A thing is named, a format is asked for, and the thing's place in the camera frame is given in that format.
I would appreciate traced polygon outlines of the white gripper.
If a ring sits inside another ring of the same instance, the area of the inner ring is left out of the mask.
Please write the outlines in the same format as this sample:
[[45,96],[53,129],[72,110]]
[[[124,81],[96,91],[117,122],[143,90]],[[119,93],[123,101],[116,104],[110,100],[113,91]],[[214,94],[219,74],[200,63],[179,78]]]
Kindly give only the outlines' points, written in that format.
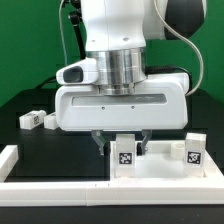
[[151,130],[182,129],[188,122],[186,73],[152,74],[126,95],[105,95],[98,87],[96,61],[84,59],[56,73],[61,87],[55,95],[56,120],[66,131],[91,131],[104,154],[102,131],[142,131],[138,154],[144,155]]

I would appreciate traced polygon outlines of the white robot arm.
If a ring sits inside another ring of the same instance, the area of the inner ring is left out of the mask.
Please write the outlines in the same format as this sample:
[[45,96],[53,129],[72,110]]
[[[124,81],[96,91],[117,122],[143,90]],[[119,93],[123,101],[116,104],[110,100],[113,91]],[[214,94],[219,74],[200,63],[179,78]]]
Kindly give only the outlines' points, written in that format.
[[195,92],[184,73],[153,74],[144,66],[150,39],[189,41],[203,24],[206,0],[81,0],[87,41],[83,60],[56,73],[56,119],[66,131],[182,129],[186,97]]

